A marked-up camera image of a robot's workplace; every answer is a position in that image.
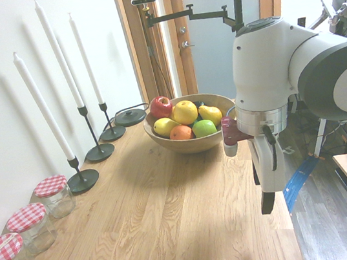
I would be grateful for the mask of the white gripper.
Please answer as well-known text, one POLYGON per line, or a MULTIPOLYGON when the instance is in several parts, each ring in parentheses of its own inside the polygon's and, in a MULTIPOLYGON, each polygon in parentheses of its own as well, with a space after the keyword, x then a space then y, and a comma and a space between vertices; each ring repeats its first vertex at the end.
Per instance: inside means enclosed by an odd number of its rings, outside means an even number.
POLYGON ((252 155, 255 171, 261 185, 261 211, 263 215, 269 215, 274 208, 275 193, 282 191, 286 185, 285 161, 279 141, 275 143, 276 169, 273 170, 273 147, 265 136, 256 136, 249 142, 249 150, 252 155))

